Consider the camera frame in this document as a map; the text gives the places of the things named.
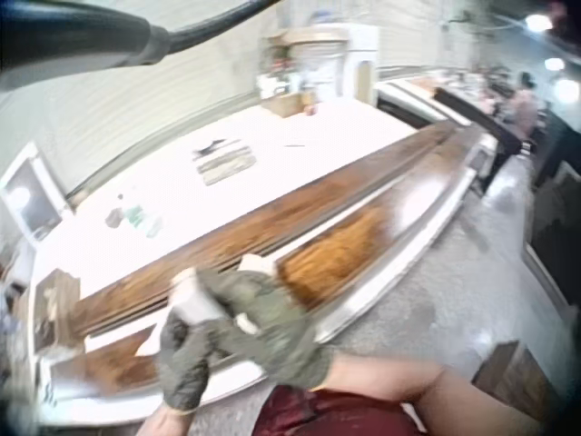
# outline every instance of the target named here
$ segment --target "ceiling light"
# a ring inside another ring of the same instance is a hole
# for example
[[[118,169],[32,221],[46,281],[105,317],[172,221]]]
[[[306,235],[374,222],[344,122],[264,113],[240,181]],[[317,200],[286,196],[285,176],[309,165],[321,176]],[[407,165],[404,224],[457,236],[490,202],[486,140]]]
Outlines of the ceiling light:
[[[531,32],[541,33],[553,28],[553,23],[546,15],[529,15],[525,21]]]
[[[565,69],[565,62],[560,57],[553,57],[545,61],[545,67],[548,71],[562,71]]]
[[[579,84],[573,80],[560,79],[555,84],[555,96],[563,104],[572,104],[579,100]]]
[[[8,194],[8,202],[17,211],[22,211],[30,202],[30,191],[23,187],[15,188]]]

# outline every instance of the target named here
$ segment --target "hand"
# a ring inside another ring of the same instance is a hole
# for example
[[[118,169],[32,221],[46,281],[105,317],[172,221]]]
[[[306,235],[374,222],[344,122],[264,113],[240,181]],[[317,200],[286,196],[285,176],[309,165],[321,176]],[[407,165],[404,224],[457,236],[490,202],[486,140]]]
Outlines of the hand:
[[[331,352],[315,342],[310,316],[283,283],[261,272],[198,271],[198,279],[232,316],[246,313],[260,330],[250,335],[230,320],[213,322],[219,349],[256,362],[281,384],[321,386]]]
[[[207,324],[191,327],[174,312],[163,326],[158,372],[163,400],[180,414],[193,412],[208,385],[212,352]]]

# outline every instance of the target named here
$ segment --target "stained wood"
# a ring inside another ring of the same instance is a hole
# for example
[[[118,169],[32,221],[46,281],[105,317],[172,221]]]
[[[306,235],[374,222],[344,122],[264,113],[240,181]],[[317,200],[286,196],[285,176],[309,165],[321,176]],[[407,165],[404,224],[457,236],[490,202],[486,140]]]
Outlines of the stained wood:
[[[50,347],[83,347],[71,326],[70,312],[79,301],[79,279],[59,269],[36,285],[34,298],[34,351]]]
[[[455,134],[404,179],[279,263],[279,274],[312,309],[334,298],[433,206],[483,130]]]
[[[435,204],[457,176],[469,146],[481,133],[473,126],[455,134],[395,186],[282,258],[278,264],[282,279],[309,308],[339,295],[350,280],[377,261]],[[153,359],[134,357],[146,337],[139,332],[55,365],[55,397],[71,394],[62,387],[72,383],[69,378],[87,386],[85,396],[108,395],[154,383]]]
[[[187,243],[77,303],[74,329],[85,336],[165,304],[185,268],[225,269],[245,253],[275,250],[407,171],[453,131],[451,122],[431,125]]]
[[[51,370],[54,397],[91,398],[140,388],[157,380],[152,356],[135,356],[152,334],[153,326],[113,342]]]

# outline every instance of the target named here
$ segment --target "black hose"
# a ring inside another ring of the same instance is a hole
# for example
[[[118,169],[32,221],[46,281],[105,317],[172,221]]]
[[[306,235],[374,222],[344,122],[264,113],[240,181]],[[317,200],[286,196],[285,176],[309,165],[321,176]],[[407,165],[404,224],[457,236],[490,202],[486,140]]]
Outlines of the black hose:
[[[170,51],[168,55],[182,52],[229,31],[233,27],[252,18],[260,12],[276,5],[281,0],[251,0],[228,12],[209,18],[196,25],[184,27],[170,33]]]

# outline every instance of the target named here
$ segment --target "wooden board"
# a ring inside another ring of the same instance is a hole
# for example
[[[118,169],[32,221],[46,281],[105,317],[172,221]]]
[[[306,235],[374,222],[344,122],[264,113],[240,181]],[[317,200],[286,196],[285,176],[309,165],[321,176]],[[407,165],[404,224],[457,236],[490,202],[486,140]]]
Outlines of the wooden board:
[[[522,141],[508,128],[498,123],[494,118],[485,114],[480,108],[444,88],[437,88],[434,100],[445,104],[474,123],[480,124],[487,132],[494,136],[508,154],[518,154],[522,148]]]
[[[282,259],[281,278],[308,308],[328,302],[428,211],[464,163],[464,145],[482,133],[474,125],[452,136],[393,188]]]
[[[52,369],[54,397],[91,398],[140,388],[157,380],[152,356],[136,357],[153,326]]]
[[[422,129],[125,276],[76,304],[75,331],[80,336],[99,332],[164,305],[172,277],[186,268],[225,269],[245,253],[265,254],[279,248],[407,171],[454,129],[451,122]]]
[[[519,342],[499,344],[478,370],[473,384],[539,422],[551,418],[559,404],[555,388]]]
[[[69,317],[79,301],[79,279],[59,269],[52,271],[36,285],[34,298],[34,351],[50,346],[84,347],[83,338],[75,335]]]
[[[458,176],[458,168],[463,166],[469,146],[481,133],[479,127],[473,126],[455,134],[395,186],[281,259],[278,263],[281,278],[310,308],[348,289],[350,280],[377,261],[449,188]],[[64,388],[74,384],[71,380],[88,386],[83,395],[87,392],[108,395],[154,383],[153,358],[134,357],[146,337],[139,332],[55,365],[52,369],[55,398],[72,394]],[[125,374],[130,369],[141,375],[127,379]]]

